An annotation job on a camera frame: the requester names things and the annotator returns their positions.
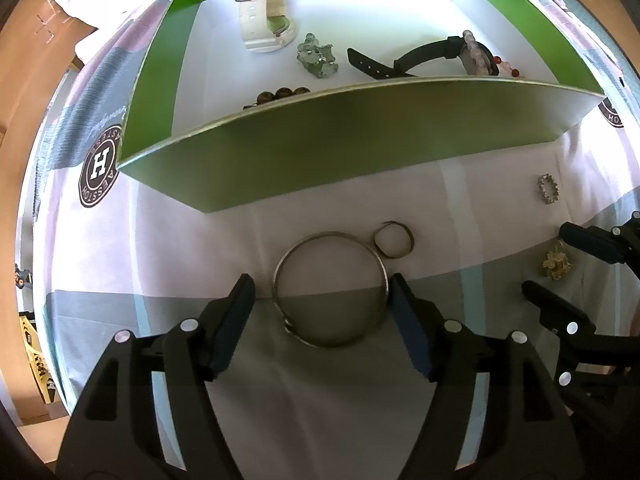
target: silver ring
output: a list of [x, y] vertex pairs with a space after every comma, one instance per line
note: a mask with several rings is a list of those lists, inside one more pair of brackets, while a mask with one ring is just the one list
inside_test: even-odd
[[[546, 192], [547, 184], [551, 186], [551, 195], [549, 195], [549, 193]], [[542, 200], [544, 200], [545, 203], [547, 204], [552, 204], [553, 202], [557, 202], [558, 198], [560, 198], [560, 192], [558, 191], [558, 184], [556, 184], [556, 181], [554, 180], [554, 178], [548, 173], [545, 173], [544, 175], [541, 175], [538, 177], [538, 191], [540, 192], [540, 196], [542, 197]]]
[[[309, 243], [313, 240], [319, 240], [320, 238], [343, 238], [344, 240], [355, 242], [361, 247], [363, 247], [367, 251], [367, 253], [369, 253], [375, 259], [376, 263], [378, 264], [378, 268], [380, 270], [380, 277], [382, 278], [382, 283], [383, 283], [382, 285], [383, 294], [382, 294], [382, 300], [380, 302], [381, 304], [380, 314], [372, 318], [371, 322], [365, 327], [364, 332], [362, 332], [361, 334], [358, 334], [356, 337], [352, 337], [345, 341], [340, 341], [337, 343], [330, 343], [330, 344], [325, 342], [310, 341], [308, 339], [303, 338], [300, 334], [298, 334], [296, 332], [292, 319], [289, 317], [289, 315], [284, 311], [283, 307], [281, 306], [280, 297], [278, 295], [278, 280], [280, 279], [280, 273], [282, 271], [282, 267], [284, 266], [284, 263], [289, 259], [289, 257], [297, 249], [302, 247], [304, 244]], [[382, 262], [382, 259], [380, 258], [380, 256], [376, 253], [375, 250], [369, 247], [366, 243], [358, 240], [355, 236], [350, 235], [348, 233], [342, 233], [340, 231], [326, 231], [322, 233], [316, 233], [306, 238], [302, 238], [302, 240], [296, 243], [292, 248], [290, 248], [286, 253], [284, 253], [283, 257], [281, 257], [280, 261], [278, 262], [278, 265], [276, 266], [276, 270], [273, 273], [273, 279], [271, 281], [271, 295], [273, 298], [273, 304], [276, 306], [276, 308], [278, 309], [278, 312], [280, 313], [280, 315], [282, 316], [282, 319], [284, 320], [285, 330], [289, 332], [291, 335], [295, 336], [300, 341], [302, 341], [303, 343], [309, 346], [313, 346], [314, 348], [323, 348], [323, 349], [344, 348], [344, 347], [353, 345], [354, 343], [357, 343], [358, 341], [363, 339], [365, 336], [369, 335], [369, 333], [373, 332], [375, 329], [377, 329], [380, 326], [380, 324], [382, 323], [382, 320], [385, 317], [386, 298], [388, 297], [388, 294], [389, 294], [389, 282], [386, 275], [385, 264]]]

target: bed sheet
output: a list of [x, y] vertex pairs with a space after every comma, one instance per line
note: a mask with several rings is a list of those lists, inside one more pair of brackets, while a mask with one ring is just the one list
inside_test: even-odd
[[[615, 59], [555, 0], [535, 4], [590, 63], [616, 110], [595, 108], [556, 142], [419, 164], [212, 214], [113, 173], [111, 187], [87, 207], [79, 191], [85, 160], [105, 131], [122, 124], [168, 1], [156, 0], [127, 23], [82, 70], [38, 155], [36, 320], [70, 409], [115, 332], [165, 332], [226, 296], [248, 272], [258, 301], [229, 370], [209, 386], [243, 475], [394, 478], [434, 385], [412, 368], [392, 320], [356, 346], [322, 351], [287, 335], [270, 300], [274, 266], [294, 242], [326, 230], [366, 239], [387, 220], [410, 225], [416, 238], [410, 256], [388, 263], [390, 274], [402, 272], [418, 297], [477, 333], [523, 330], [550, 369], [558, 340], [524, 301], [523, 280], [542, 282], [583, 308], [601, 333], [635, 330], [640, 286], [626, 267], [568, 250], [574, 268], [567, 277], [552, 283], [538, 273], [562, 222], [610, 228], [640, 209], [638, 102]], [[543, 173], [559, 184], [555, 204], [537, 195]], [[336, 290], [303, 283], [296, 301], [335, 301], [375, 286], [369, 280], [354, 272]], [[477, 452], [486, 388], [479, 377], [461, 463]], [[181, 465], [161, 374], [154, 392], [166, 458]]]

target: metal bangle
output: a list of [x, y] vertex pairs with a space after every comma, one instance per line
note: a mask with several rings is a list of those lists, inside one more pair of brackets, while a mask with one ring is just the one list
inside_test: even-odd
[[[385, 251], [383, 251], [380, 248], [380, 246], [378, 245], [378, 242], [376, 241], [376, 236], [380, 231], [385, 230], [390, 225], [398, 225], [402, 229], [404, 229], [404, 232], [406, 232], [407, 236], [409, 237], [409, 250], [407, 250], [404, 253], [396, 254], [395, 256], [393, 256], [391, 254], [386, 254]], [[399, 258], [404, 258], [405, 256], [408, 256], [409, 254], [412, 253], [415, 247], [415, 238], [414, 238], [414, 234], [411, 232], [411, 229], [409, 229], [406, 225], [400, 222], [396, 222], [394, 220], [389, 220], [388, 222], [383, 222], [382, 227], [373, 231], [373, 234], [371, 235], [371, 243], [376, 248], [376, 251], [378, 252], [378, 254], [380, 254], [380, 256], [382, 256], [383, 258], [386, 258], [387, 260], [397, 260]]]
[[[551, 186], [551, 189], [552, 189], [551, 195], [549, 195], [549, 193], [546, 192], [545, 184], [549, 184]], [[558, 198], [560, 198], [560, 192], [558, 191], [558, 184], [556, 184], [556, 181], [554, 180], [554, 178], [548, 173], [545, 173], [544, 175], [538, 177], [538, 191], [540, 192], [540, 196], [542, 197], [542, 200], [544, 200], [545, 203], [547, 204], [552, 204], [553, 202], [557, 202]]]
[[[280, 297], [278, 295], [278, 280], [280, 279], [280, 273], [282, 272], [282, 267], [284, 266], [284, 263], [289, 259], [289, 257], [297, 249], [302, 247], [304, 244], [309, 243], [313, 240], [319, 240], [320, 238], [343, 238], [344, 240], [349, 240], [351, 242], [357, 243], [358, 245], [363, 247], [371, 256], [373, 256], [376, 263], [378, 264], [378, 269], [380, 270], [380, 278], [382, 279], [383, 293], [382, 293], [382, 300], [380, 301], [380, 306], [381, 306], [380, 312], [376, 313], [375, 317], [372, 317], [370, 323], [365, 327], [364, 331], [361, 334], [358, 334], [357, 336], [351, 337], [344, 341], [338, 341], [336, 343], [311, 341], [309, 339], [305, 339], [304, 337], [302, 337], [296, 331], [293, 320], [289, 317], [289, 315], [281, 306]], [[314, 348], [323, 348], [323, 349], [345, 348], [347, 346], [353, 345], [354, 343], [357, 343], [358, 341], [363, 339], [365, 336], [369, 335], [369, 333], [373, 332], [375, 329], [378, 328], [378, 326], [382, 323], [382, 320], [385, 317], [386, 298], [388, 297], [388, 294], [389, 294], [389, 282], [386, 275], [385, 264], [382, 262], [382, 259], [380, 259], [380, 256], [378, 256], [376, 251], [374, 251], [366, 243], [358, 240], [355, 236], [350, 235], [348, 233], [342, 233], [340, 231], [326, 231], [326, 232], [317, 233], [317, 234], [308, 236], [306, 238], [302, 238], [302, 240], [296, 243], [292, 248], [290, 248], [286, 253], [284, 253], [283, 257], [281, 257], [273, 273], [273, 279], [271, 281], [271, 295], [273, 297], [273, 304], [276, 306], [276, 308], [278, 309], [278, 312], [280, 313], [280, 315], [282, 316], [282, 319], [284, 320], [285, 330], [291, 335], [295, 336], [300, 341], [302, 341], [303, 343], [305, 343], [306, 345], [313, 346]]]

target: white watch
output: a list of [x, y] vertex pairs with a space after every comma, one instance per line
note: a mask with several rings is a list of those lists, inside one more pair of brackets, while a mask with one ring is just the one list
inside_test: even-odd
[[296, 35], [286, 16], [284, 0], [236, 0], [240, 4], [240, 29], [244, 46], [254, 52], [272, 52], [289, 44]]

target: gray stripe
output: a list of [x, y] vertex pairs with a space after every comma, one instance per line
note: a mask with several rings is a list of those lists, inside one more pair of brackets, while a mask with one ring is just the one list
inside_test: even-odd
[[121, 124], [144, 52], [112, 48], [78, 101], [44, 131], [36, 161], [34, 218], [50, 171], [81, 164], [91, 145], [112, 124]]
[[[637, 188], [598, 213], [586, 225], [597, 225], [610, 229], [622, 224], [638, 208], [640, 188]], [[538, 323], [538, 310], [524, 300], [520, 284], [525, 280], [536, 280], [548, 286], [557, 294], [583, 309], [599, 325], [603, 333], [613, 333], [614, 312], [606, 308], [614, 296], [614, 268], [571, 247], [566, 248], [574, 268], [559, 282], [552, 282], [538, 272], [546, 252], [555, 245], [550, 240], [535, 247], [512, 254], [482, 266], [482, 284], [487, 310], [486, 334], [505, 337], [511, 330], [522, 330], [533, 341], [548, 342], [545, 330]], [[622, 290], [622, 332], [628, 333], [638, 304], [638, 280], [626, 267], [621, 268]], [[434, 301], [443, 316], [464, 319], [464, 301], [460, 271], [448, 272], [419, 280], [411, 280], [410, 285], [419, 298]], [[370, 314], [376, 304], [378, 290], [375, 288], [329, 294], [313, 294], [295, 298], [284, 298], [283, 306], [299, 322], [299, 327], [307, 330], [307, 336], [327, 336], [335, 331], [349, 331], [357, 328]], [[144, 298], [151, 333], [169, 330], [187, 317], [197, 317], [208, 303], [204, 298]], [[94, 292], [54, 291], [47, 295], [47, 310], [50, 313], [54, 331], [56, 320], [75, 318], [88, 323], [86, 336], [90, 337], [93, 326], [138, 327], [135, 297], [132, 294], [105, 294]], [[257, 302], [252, 316], [259, 316], [270, 330], [282, 330], [282, 320], [268, 300]], [[97, 359], [104, 346], [97, 345], [94, 356]], [[547, 363], [555, 360], [554, 348], [540, 347]]]

